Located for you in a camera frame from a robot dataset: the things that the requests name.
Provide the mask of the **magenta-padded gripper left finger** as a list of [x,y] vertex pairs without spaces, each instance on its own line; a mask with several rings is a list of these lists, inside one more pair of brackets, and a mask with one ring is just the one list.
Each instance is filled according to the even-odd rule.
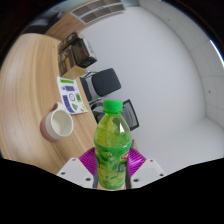
[[90,189],[98,187],[97,160],[95,148],[87,150],[79,158],[70,158],[57,176],[78,186]]

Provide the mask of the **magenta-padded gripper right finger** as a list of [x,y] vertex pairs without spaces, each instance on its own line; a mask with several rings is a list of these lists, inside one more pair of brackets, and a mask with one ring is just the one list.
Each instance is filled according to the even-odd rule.
[[131,148],[127,160],[126,188],[144,187],[166,176],[155,159],[146,159],[139,151]]

